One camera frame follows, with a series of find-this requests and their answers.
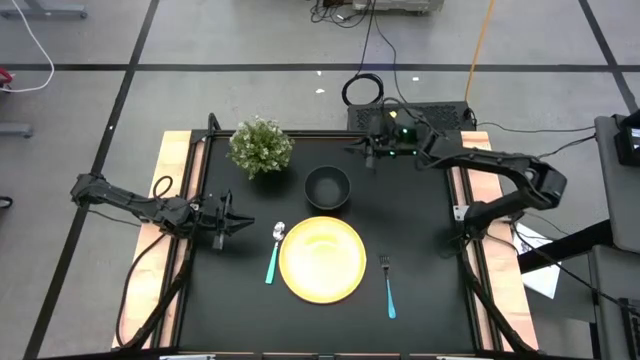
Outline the blue-handled fork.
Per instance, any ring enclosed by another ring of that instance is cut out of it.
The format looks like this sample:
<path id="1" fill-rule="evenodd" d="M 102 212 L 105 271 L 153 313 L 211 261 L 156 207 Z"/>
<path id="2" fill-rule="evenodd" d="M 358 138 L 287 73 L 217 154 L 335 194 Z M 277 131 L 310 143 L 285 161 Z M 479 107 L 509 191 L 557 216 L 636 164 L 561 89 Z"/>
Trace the blue-handled fork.
<path id="1" fill-rule="evenodd" d="M 387 314 L 390 319 L 395 319 L 397 317 L 396 308 L 393 300 L 393 294 L 391 289 L 391 282 L 389 277 L 390 270 L 390 259 L 387 255 L 379 256 L 380 266 L 383 270 L 384 279 L 385 279 L 385 288 L 386 288 L 386 298 L 387 298 Z"/>

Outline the black perforated computer case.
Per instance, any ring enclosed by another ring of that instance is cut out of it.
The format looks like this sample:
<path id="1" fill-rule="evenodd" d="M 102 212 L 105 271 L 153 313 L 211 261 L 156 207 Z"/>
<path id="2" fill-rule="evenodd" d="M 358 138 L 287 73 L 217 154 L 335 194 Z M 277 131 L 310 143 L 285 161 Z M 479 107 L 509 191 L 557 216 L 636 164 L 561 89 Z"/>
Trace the black perforated computer case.
<path id="1" fill-rule="evenodd" d="M 472 119 L 466 115 L 468 104 L 464 101 L 409 103 L 407 108 L 414 114 L 422 115 L 438 130 L 473 131 L 475 129 Z M 386 113 L 395 111 L 398 115 L 406 114 L 403 107 L 395 102 L 384 105 L 349 105 L 347 129 L 366 132 L 371 120 L 379 117 L 383 111 Z"/>

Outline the grey equipment box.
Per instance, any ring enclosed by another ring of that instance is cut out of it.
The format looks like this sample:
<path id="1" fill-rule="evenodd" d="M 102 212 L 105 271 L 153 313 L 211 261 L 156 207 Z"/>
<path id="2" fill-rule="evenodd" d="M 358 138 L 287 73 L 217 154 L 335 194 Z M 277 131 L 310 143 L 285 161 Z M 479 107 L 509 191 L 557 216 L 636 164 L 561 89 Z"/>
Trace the grey equipment box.
<path id="1" fill-rule="evenodd" d="M 405 11 L 415 14 L 440 11 L 445 0 L 344 0 L 354 10 L 365 10 L 372 6 L 375 11 Z"/>

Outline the green artificial potted plant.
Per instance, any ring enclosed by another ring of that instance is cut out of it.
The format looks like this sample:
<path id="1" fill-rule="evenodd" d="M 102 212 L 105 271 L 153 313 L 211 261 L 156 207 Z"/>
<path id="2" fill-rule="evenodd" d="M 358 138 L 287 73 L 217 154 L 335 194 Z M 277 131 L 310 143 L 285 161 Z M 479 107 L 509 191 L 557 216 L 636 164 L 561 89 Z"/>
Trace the green artificial potted plant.
<path id="1" fill-rule="evenodd" d="M 278 122 L 256 116 L 238 124 L 229 138 L 227 157 L 253 180 L 289 166 L 295 141 Z"/>

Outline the white paper sheet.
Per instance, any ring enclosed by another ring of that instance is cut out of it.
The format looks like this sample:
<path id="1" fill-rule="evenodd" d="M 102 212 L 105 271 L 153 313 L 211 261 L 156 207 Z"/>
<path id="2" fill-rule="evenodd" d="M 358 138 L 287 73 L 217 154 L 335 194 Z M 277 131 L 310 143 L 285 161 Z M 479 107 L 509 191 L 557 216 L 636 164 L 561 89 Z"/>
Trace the white paper sheet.
<path id="1" fill-rule="evenodd" d="M 550 238 L 542 236 L 525 225 L 520 223 L 515 225 L 513 243 L 518 255 L 522 255 L 532 248 L 538 248 L 551 242 L 552 240 Z M 550 265 L 527 273 L 521 271 L 521 273 L 523 283 L 527 288 L 549 299 L 555 297 L 560 274 L 560 269 L 557 265 Z"/>

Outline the yellow plate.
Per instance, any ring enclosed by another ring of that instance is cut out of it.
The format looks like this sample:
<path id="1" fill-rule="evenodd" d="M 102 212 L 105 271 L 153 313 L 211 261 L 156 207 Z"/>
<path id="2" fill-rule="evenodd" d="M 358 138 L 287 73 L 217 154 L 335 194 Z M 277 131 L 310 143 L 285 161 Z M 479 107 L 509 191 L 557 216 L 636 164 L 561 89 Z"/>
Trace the yellow plate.
<path id="1" fill-rule="evenodd" d="M 362 282 L 367 254 L 358 232 L 347 222 L 315 216 L 296 224 L 280 248 L 278 267 L 288 289 L 319 305 L 340 302 Z"/>

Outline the black screen device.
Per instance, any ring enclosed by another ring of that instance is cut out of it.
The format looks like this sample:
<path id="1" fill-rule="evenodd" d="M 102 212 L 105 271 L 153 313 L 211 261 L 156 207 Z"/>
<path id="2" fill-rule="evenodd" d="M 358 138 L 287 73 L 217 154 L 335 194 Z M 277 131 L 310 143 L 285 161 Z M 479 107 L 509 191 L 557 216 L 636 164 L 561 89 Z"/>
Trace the black screen device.
<path id="1" fill-rule="evenodd" d="M 616 119 L 614 143 L 621 165 L 640 167 L 640 109 Z"/>

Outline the black beam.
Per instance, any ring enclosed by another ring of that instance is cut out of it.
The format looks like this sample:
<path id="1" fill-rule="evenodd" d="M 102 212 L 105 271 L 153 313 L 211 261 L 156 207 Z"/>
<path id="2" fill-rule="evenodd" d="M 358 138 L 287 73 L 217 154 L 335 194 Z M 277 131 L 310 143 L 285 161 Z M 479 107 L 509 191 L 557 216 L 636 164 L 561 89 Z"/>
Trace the black beam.
<path id="1" fill-rule="evenodd" d="M 588 253 L 596 245 L 613 245 L 609 220 L 603 220 L 545 245 L 530 245 L 529 251 L 518 256 L 519 268 L 522 273 L 528 273 Z"/>

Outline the grey stand foot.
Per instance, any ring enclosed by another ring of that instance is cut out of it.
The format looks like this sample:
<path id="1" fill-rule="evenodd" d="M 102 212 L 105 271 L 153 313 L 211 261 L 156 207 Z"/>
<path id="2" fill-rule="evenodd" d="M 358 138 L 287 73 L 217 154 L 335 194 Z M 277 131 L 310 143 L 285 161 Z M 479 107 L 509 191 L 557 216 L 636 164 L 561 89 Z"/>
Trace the grey stand foot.
<path id="1" fill-rule="evenodd" d="M 31 138 L 33 133 L 33 127 L 28 123 L 0 122 L 0 136 Z"/>
<path id="2" fill-rule="evenodd" d="M 4 19 L 19 18 L 47 19 L 52 17 L 86 19 L 88 12 L 84 5 L 63 4 L 46 5 L 41 0 L 11 0 L 11 5 L 0 6 L 0 17 Z"/>

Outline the black bowl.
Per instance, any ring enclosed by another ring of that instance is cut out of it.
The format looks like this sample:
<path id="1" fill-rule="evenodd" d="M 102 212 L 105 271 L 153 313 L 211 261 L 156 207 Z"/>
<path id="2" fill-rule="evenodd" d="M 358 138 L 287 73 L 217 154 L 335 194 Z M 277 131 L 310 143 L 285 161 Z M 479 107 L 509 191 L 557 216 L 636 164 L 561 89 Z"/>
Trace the black bowl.
<path id="1" fill-rule="evenodd" d="M 307 175 L 304 193 L 313 207 L 326 211 L 336 210 L 349 200 L 351 181 L 338 167 L 320 166 Z"/>

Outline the black keyboard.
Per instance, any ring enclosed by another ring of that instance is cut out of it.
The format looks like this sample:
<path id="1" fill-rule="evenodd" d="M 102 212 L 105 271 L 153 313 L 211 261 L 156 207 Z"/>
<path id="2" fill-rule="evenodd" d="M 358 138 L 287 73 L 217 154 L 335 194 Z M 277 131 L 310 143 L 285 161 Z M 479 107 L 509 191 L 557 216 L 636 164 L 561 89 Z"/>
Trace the black keyboard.
<path id="1" fill-rule="evenodd" d="M 623 329 L 631 360 L 640 360 L 640 300 L 620 298 Z"/>

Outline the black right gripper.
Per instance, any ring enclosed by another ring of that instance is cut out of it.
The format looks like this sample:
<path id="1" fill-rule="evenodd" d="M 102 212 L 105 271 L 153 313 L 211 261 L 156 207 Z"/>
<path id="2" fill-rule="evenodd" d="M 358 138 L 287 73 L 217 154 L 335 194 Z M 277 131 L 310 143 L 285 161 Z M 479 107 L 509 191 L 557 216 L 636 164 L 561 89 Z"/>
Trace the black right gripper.
<path id="1" fill-rule="evenodd" d="M 371 120 L 366 137 L 345 145 L 343 150 L 365 156 L 365 166 L 374 169 L 375 161 L 382 157 L 418 156 L 432 132 L 433 127 L 418 116 L 406 113 L 392 118 L 382 113 Z"/>

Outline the grey metal cabinet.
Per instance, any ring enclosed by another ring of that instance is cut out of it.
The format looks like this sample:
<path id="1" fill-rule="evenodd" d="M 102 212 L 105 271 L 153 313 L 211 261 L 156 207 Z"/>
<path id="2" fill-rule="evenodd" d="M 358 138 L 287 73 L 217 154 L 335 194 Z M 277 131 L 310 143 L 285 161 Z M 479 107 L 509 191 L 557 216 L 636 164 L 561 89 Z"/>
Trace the grey metal cabinet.
<path id="1" fill-rule="evenodd" d="M 595 288 L 615 300 L 640 301 L 640 254 L 598 245 L 589 254 L 589 260 Z M 631 360 L 620 307 L 598 296 L 595 316 L 601 358 Z"/>
<path id="2" fill-rule="evenodd" d="M 613 243 L 640 254 L 640 166 L 619 163 L 614 142 L 619 129 L 613 117 L 599 116 L 594 124 Z"/>

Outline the teal-handled spoon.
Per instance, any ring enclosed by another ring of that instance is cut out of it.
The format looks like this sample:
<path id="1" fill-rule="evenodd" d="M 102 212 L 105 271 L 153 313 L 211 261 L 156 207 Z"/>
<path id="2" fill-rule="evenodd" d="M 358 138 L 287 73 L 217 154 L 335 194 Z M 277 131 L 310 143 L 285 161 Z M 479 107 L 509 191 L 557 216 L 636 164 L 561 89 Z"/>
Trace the teal-handled spoon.
<path id="1" fill-rule="evenodd" d="M 275 277 L 279 247 L 285 237 L 285 228 L 286 225 L 283 222 L 277 222 L 273 228 L 272 237 L 274 239 L 274 246 L 265 276 L 265 283 L 268 285 L 271 285 L 273 283 Z"/>

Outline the black aluminium table frame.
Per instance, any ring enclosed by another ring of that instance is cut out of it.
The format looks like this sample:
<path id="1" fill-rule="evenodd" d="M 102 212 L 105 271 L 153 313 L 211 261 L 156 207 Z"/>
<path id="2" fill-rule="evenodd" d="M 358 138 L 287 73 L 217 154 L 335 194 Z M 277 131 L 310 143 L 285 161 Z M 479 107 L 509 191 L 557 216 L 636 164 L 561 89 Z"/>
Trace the black aluminium table frame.
<path id="1" fill-rule="evenodd" d="M 469 354 L 508 348 L 506 338 L 466 285 L 473 265 L 488 292 L 496 281 L 487 246 L 446 257 L 454 234 L 452 208 L 471 184 L 456 171 L 417 172 L 406 160 L 375 170 L 343 150 L 347 131 L 296 130 L 291 167 L 249 180 L 227 157 L 229 132 L 167 132 L 154 156 L 157 176 L 170 176 L 180 195 L 218 198 L 230 190 L 233 206 L 255 218 L 221 251 L 190 250 L 194 267 L 185 287 L 150 335 L 151 347 L 220 356 L 390 356 Z M 330 305 L 306 302 L 282 279 L 265 283 L 277 221 L 287 226 L 314 216 L 303 184 L 310 171 L 334 165 L 346 171 L 351 194 L 337 216 L 361 236 L 367 267 L 359 287 Z M 379 256 L 390 259 L 397 317 L 387 314 Z"/>

